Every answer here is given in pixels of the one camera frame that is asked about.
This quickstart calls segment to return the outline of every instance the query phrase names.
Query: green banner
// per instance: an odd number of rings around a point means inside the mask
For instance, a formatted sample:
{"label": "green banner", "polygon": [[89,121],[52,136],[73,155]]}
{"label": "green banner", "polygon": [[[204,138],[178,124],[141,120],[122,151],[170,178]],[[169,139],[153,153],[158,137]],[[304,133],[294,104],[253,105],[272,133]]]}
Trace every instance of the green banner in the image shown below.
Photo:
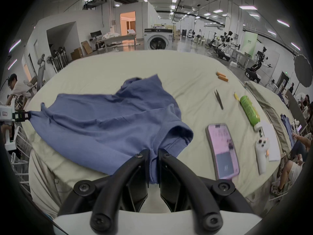
{"label": "green banner", "polygon": [[242,45],[241,51],[243,53],[246,52],[246,53],[250,54],[251,57],[253,57],[257,37],[258,37],[258,34],[246,31],[244,43]]}

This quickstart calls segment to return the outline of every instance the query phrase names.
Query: phone screen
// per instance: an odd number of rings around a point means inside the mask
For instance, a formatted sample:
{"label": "phone screen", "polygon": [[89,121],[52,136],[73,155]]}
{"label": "phone screen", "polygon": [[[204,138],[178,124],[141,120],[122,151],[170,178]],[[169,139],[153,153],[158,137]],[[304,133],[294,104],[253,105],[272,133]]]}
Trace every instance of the phone screen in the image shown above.
{"label": "phone screen", "polygon": [[233,140],[226,125],[208,127],[219,179],[230,179],[239,174],[239,164]]}

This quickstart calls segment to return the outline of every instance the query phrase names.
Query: blue clothes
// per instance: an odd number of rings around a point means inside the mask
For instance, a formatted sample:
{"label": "blue clothes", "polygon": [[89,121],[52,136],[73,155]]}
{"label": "blue clothes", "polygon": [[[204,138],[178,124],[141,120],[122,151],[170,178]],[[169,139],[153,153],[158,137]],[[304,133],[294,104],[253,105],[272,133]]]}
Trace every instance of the blue clothes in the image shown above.
{"label": "blue clothes", "polygon": [[115,95],[59,94],[49,108],[31,111],[30,122],[62,156],[109,175],[149,149],[151,183],[158,183],[158,149],[177,157],[194,135],[157,75],[129,79]]}
{"label": "blue clothes", "polygon": [[284,126],[286,127],[286,130],[287,130],[287,133],[288,133],[288,136],[289,136],[289,140],[290,140],[290,143],[291,143],[291,147],[293,147],[295,145],[295,141],[292,138],[292,127],[291,127],[291,124],[289,122],[289,118],[287,116],[281,114],[280,115],[280,119],[282,120]]}

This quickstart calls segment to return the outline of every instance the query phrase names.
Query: washing machine door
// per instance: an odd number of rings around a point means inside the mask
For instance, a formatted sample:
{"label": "washing machine door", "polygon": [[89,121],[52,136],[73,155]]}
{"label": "washing machine door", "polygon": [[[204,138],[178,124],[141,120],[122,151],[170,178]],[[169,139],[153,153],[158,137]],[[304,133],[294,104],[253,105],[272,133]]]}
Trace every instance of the washing machine door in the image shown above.
{"label": "washing machine door", "polygon": [[148,40],[148,49],[168,49],[168,40],[162,35],[153,35]]}

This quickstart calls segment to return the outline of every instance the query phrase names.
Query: orange battery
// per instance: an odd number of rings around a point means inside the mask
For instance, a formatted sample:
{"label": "orange battery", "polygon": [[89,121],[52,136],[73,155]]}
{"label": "orange battery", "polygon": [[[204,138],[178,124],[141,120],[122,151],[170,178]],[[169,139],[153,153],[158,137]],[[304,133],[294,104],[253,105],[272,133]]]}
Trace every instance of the orange battery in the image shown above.
{"label": "orange battery", "polygon": [[218,78],[221,79],[221,80],[224,80],[224,81],[226,81],[226,82],[228,81],[228,78],[226,78],[226,77],[224,77],[224,76],[221,76],[221,75],[219,75]]}
{"label": "orange battery", "polygon": [[226,77],[226,75],[224,75],[223,73],[220,73],[218,71],[216,72],[216,75]]}

